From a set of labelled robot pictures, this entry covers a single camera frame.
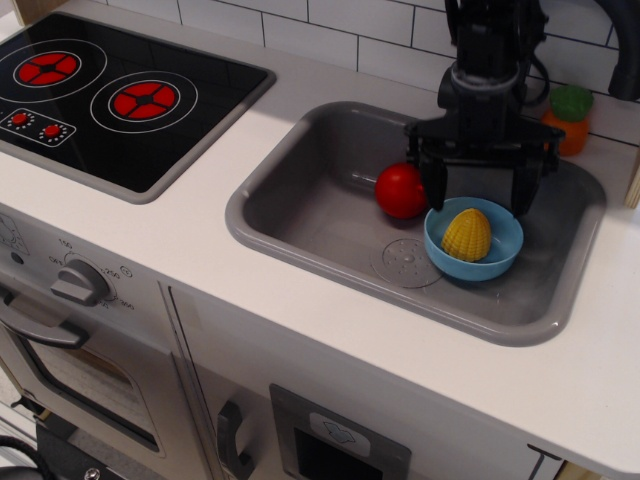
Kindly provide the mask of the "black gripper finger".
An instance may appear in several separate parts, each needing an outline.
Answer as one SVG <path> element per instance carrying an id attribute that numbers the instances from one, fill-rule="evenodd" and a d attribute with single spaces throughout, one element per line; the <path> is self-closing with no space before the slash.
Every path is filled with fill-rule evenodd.
<path id="1" fill-rule="evenodd" d="M 538 166 L 519 166 L 514 169 L 511 188 L 511 211 L 515 217 L 525 215 L 536 196 L 542 170 Z"/>
<path id="2" fill-rule="evenodd" d="M 448 170 L 443 160 L 427 158 L 420 162 L 420 178 L 432 209 L 440 211 L 446 196 Z"/>

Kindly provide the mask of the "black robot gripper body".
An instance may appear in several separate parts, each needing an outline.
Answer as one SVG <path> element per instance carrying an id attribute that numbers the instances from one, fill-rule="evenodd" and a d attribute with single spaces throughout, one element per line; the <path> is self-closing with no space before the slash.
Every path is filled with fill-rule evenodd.
<path id="1" fill-rule="evenodd" d="M 529 104 L 526 93 L 522 81 L 473 85 L 442 80 L 437 100 L 444 115 L 405 127 L 407 162 L 433 167 L 436 176 L 448 165 L 530 168 L 539 176 L 555 171 L 564 134 L 521 115 Z"/>

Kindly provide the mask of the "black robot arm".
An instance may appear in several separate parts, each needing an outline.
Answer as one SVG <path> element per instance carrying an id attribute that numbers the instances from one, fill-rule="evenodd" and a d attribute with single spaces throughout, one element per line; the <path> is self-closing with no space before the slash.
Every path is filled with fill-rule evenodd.
<path id="1" fill-rule="evenodd" d="M 541 178 L 559 166 L 563 130 L 522 116 L 526 76 L 538 66 L 548 20 L 537 1 L 448 1 L 456 59 L 438 91 L 439 118 L 405 127 L 407 161 L 441 210 L 451 166 L 512 171 L 511 211 L 530 209 Z"/>

